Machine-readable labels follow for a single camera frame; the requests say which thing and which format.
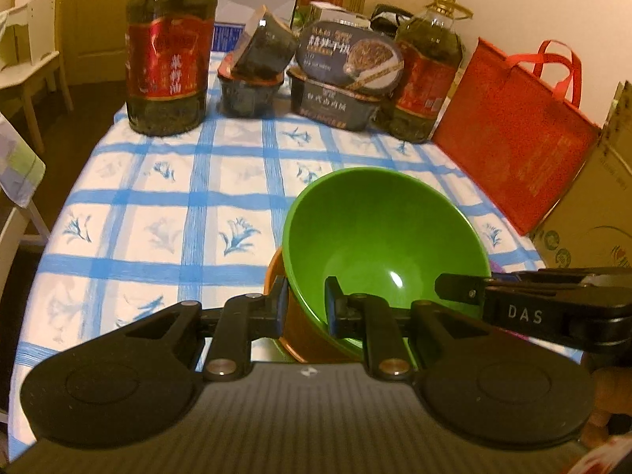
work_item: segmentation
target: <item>blue and white checkered tablecloth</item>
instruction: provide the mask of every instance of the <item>blue and white checkered tablecloth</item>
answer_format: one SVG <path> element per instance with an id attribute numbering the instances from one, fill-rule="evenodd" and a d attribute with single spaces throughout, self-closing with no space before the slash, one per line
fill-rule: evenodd
<path id="1" fill-rule="evenodd" d="M 435 145 L 332 129 L 289 112 L 227 119 L 217 112 L 220 56 L 203 125 L 167 138 L 134 133 L 124 110 L 96 146 L 62 209 L 30 293 L 11 385 L 9 447 L 34 436 L 18 394 L 58 351 L 184 299 L 220 307 L 259 292 L 293 199 L 345 167 L 395 169 L 448 196 L 506 270 L 543 267 L 527 238 Z"/>

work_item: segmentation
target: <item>wooden door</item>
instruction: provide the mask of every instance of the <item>wooden door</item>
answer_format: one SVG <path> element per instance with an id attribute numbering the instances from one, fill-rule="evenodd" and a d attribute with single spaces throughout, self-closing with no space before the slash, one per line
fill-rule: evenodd
<path id="1" fill-rule="evenodd" d="M 68 82 L 125 78 L 128 0 L 59 0 L 61 43 Z"/>

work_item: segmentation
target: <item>cooking oil bottle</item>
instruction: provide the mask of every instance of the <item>cooking oil bottle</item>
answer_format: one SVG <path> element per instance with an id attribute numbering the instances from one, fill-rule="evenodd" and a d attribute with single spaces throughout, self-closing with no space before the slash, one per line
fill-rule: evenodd
<path id="1" fill-rule="evenodd" d="M 132 129 L 174 135 L 206 110 L 217 0 L 130 0 L 127 112 Z"/>
<path id="2" fill-rule="evenodd" d="M 404 75 L 377 112 L 376 124 L 404 141 L 426 140 L 463 60 L 453 22 L 470 19 L 456 0 L 434 0 L 424 13 L 402 23 L 395 36 L 404 56 Z"/>

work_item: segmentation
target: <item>finger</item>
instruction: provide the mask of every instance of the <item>finger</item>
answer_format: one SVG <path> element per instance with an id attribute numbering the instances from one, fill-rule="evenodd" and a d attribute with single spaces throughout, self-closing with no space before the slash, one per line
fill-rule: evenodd
<path id="1" fill-rule="evenodd" d="M 590 414 L 589 422 L 598 428 L 605 428 L 611 416 L 612 413 L 609 411 L 596 409 Z"/>
<path id="2" fill-rule="evenodd" d="M 605 367 L 593 372 L 595 408 L 632 415 L 632 369 Z"/>
<path id="3" fill-rule="evenodd" d="M 602 446 L 608 440 L 608 430 L 591 424 L 590 422 L 584 426 L 581 431 L 581 443 L 587 448 L 594 449 Z"/>

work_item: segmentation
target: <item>red tote bag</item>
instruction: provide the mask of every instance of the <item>red tote bag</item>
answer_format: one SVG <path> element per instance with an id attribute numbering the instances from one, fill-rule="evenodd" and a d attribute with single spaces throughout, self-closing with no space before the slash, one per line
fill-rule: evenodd
<path id="1" fill-rule="evenodd" d="M 507 56 L 479 39 L 432 138 L 521 234 L 557 203 L 598 137 L 579 111 L 581 62 L 572 50 L 570 59 L 547 53 L 551 42 L 538 53 Z M 533 72 L 522 62 L 535 64 Z M 551 88 L 540 79 L 545 64 L 569 74 Z"/>

